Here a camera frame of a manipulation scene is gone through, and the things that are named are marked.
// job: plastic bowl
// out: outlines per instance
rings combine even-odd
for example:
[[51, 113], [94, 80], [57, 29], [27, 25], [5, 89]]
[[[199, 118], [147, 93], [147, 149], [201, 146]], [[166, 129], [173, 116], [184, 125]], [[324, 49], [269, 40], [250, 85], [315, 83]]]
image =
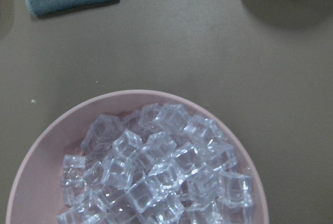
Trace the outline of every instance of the plastic bowl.
[[62, 159], [79, 154], [79, 144], [89, 124], [101, 113], [122, 115], [150, 103], [182, 103], [190, 113], [214, 119], [228, 135], [239, 158], [240, 172], [253, 177], [254, 223], [267, 224], [264, 190], [250, 156], [235, 135], [215, 116], [181, 97], [151, 90], [125, 90], [105, 94], [72, 108], [56, 119], [25, 156], [14, 180], [7, 207], [6, 224], [57, 224], [63, 211], [60, 187]]

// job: clear acrylic ice cube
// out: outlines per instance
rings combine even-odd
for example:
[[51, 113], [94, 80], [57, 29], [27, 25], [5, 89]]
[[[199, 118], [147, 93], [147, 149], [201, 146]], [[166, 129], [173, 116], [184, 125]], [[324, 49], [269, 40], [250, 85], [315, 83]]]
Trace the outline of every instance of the clear acrylic ice cube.
[[230, 205], [251, 205], [252, 178], [248, 175], [220, 172], [220, 182], [225, 189], [224, 201]]
[[104, 171], [100, 182], [118, 189], [128, 189], [132, 184], [135, 166], [126, 159], [103, 160]]
[[143, 128], [139, 126], [139, 120], [141, 117], [141, 111], [135, 110], [130, 115], [124, 117], [122, 124], [124, 129], [128, 129], [135, 134], [140, 134], [143, 131]]
[[220, 142], [214, 148], [205, 149], [202, 153], [204, 160], [215, 172], [237, 166], [234, 147], [227, 142]]
[[199, 115], [194, 115], [190, 119], [184, 131], [198, 147], [209, 147], [225, 140], [223, 132], [214, 120]]
[[198, 149], [189, 142], [172, 153], [171, 157], [175, 159], [185, 178], [196, 174], [204, 166]]
[[170, 137], [175, 141], [176, 148], [183, 146], [187, 142], [191, 142], [191, 139], [186, 133], [170, 134]]
[[219, 197], [216, 199], [216, 205], [223, 216], [223, 224], [253, 224], [252, 204], [235, 206]]
[[100, 221], [96, 222], [96, 224], [118, 224], [118, 222], [114, 218], [113, 214], [108, 213], [104, 215]]
[[100, 218], [106, 213], [106, 205], [95, 191], [91, 191], [85, 195], [82, 203], [75, 206], [75, 212], [83, 220], [89, 220], [92, 217]]
[[100, 161], [95, 162], [89, 169], [83, 173], [83, 179], [88, 185], [100, 183], [104, 168]]
[[144, 106], [141, 109], [139, 126], [152, 133], [159, 132], [161, 129], [154, 123], [154, 120], [161, 110], [161, 106], [157, 103]]
[[132, 159], [137, 170], [148, 173], [156, 163], [156, 158], [148, 153], [148, 147], [144, 146], [137, 155]]
[[120, 196], [125, 195], [124, 190], [118, 190], [112, 186], [104, 186], [101, 190], [97, 192], [98, 198], [104, 203], [107, 211], [109, 211], [110, 206], [118, 199]]
[[153, 183], [155, 183], [153, 180], [150, 180], [147, 176], [143, 176], [126, 193], [128, 200], [130, 200], [139, 213], [142, 213], [150, 204], [161, 197], [157, 186], [153, 185]]
[[215, 201], [209, 204], [194, 204], [186, 211], [191, 223], [195, 224], [218, 224], [221, 219]]
[[219, 180], [214, 171], [203, 168], [188, 181], [189, 199], [208, 204], [218, 196]]
[[89, 219], [83, 221], [81, 224], [97, 224], [103, 219], [104, 214], [94, 215]]
[[124, 127], [117, 116], [99, 115], [89, 127], [81, 148], [87, 153], [106, 152], [123, 133]]
[[132, 185], [140, 181], [144, 176], [146, 176], [144, 171], [136, 170], [133, 175]]
[[141, 137], [134, 134], [130, 130], [125, 130], [124, 133], [113, 142], [112, 151], [114, 157], [123, 159], [131, 158], [142, 149]]
[[63, 202], [67, 206], [73, 206], [75, 203], [79, 202], [79, 196], [87, 191], [87, 186], [84, 181], [76, 182], [71, 185], [62, 186], [62, 196]]
[[138, 223], [137, 213], [125, 194], [119, 195], [118, 198], [112, 201], [109, 212], [118, 223]]
[[140, 214], [141, 223], [172, 224], [178, 222], [184, 207], [177, 195], [172, 192], [158, 200]]
[[155, 164], [148, 176], [154, 177], [160, 185], [160, 191], [177, 191], [182, 185], [185, 176], [174, 159]]
[[182, 104], [164, 104], [154, 122], [168, 133], [180, 133], [191, 116]]
[[85, 157], [65, 155], [62, 163], [62, 184], [69, 185], [83, 180]]
[[70, 208], [66, 212], [58, 215], [57, 220], [59, 224], [80, 224], [83, 221], [73, 208]]
[[108, 152], [100, 152], [100, 153], [88, 153], [85, 156], [85, 167], [86, 169], [90, 168], [97, 161], [102, 161]]
[[169, 156], [176, 148], [176, 143], [166, 132], [151, 134], [147, 141], [147, 153], [160, 160]]
[[142, 131], [139, 132], [138, 135], [141, 136], [142, 143], [147, 143], [149, 136], [151, 134], [154, 134], [154, 133], [157, 133], [157, 132], [159, 132], [159, 130], [151, 131], [151, 130], [148, 130], [148, 129], [143, 129]]

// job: table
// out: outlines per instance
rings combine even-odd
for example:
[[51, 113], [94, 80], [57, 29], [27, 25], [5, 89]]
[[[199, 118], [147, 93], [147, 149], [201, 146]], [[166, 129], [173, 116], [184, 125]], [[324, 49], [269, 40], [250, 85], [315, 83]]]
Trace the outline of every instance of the table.
[[52, 121], [140, 88], [192, 100], [236, 134], [271, 223], [332, 222], [332, 0], [121, 0], [43, 19], [24, 0], [0, 9], [0, 221]]

